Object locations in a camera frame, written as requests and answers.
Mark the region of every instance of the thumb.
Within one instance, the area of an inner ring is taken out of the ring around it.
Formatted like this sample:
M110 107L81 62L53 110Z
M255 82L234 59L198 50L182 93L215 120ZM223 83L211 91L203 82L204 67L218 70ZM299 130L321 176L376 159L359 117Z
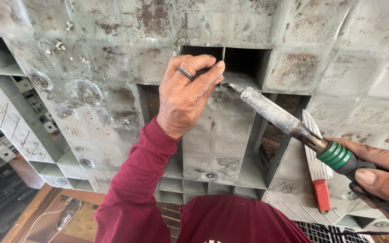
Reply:
M355 179L365 190L389 201L389 172L378 169L357 169Z

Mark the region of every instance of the human hand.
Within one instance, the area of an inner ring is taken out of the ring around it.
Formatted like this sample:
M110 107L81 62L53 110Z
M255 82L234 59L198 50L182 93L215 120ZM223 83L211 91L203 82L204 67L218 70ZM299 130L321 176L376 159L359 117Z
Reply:
M215 63L216 58L206 54L195 57L183 55L169 60L159 88L160 109L156 118L157 124L167 135L179 138L197 123L214 87L224 79L224 62ZM190 82L176 70L178 66L192 76L200 69L211 69Z
M324 139L336 141L351 151L357 158L374 163L376 168L389 171L389 150L358 144L343 138ZM379 169L358 169L355 172L355 179L368 192L389 201L389 172ZM373 202L364 201L372 208L379 208ZM389 214L381 208L379 210L389 219Z

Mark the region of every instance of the wrinkled hand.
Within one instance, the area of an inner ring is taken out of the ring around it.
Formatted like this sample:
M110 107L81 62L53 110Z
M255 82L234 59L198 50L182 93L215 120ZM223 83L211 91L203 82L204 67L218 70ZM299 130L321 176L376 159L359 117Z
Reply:
M389 150L357 144L343 138L326 138L326 140L336 141L354 153L357 158L374 163L376 168L389 170ZM355 172L355 179L365 190L389 201L389 172L378 169L358 169ZM373 202L365 202L370 207L378 208ZM389 219L389 214L381 208L379 210Z
M169 136L179 138L199 119L214 87L223 81L224 62L216 63L210 55L184 55L170 59L160 85L160 110L156 121ZM211 69L192 82L176 68L181 66L192 76L196 71Z

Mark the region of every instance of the green rubber grip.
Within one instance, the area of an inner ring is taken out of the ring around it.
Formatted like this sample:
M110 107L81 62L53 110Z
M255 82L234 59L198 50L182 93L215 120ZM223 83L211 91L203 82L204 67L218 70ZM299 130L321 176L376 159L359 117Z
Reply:
M318 159L330 168L338 169L342 167L351 156L352 153L349 150L333 141L332 146L327 151L322 153Z

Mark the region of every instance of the black cord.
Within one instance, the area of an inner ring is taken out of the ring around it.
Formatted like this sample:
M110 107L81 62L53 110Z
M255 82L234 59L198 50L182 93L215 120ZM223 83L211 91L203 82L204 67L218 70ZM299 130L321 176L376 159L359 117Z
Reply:
M340 233L336 233L336 232L333 232L331 230L329 230L327 227L319 224L319 226L324 229L325 231L327 231L328 233L330 234L335 234L335 235L353 235L353 234L366 234L366 235L385 235L385 234L389 234L389 232L374 232L374 231L360 231L360 232L340 232Z

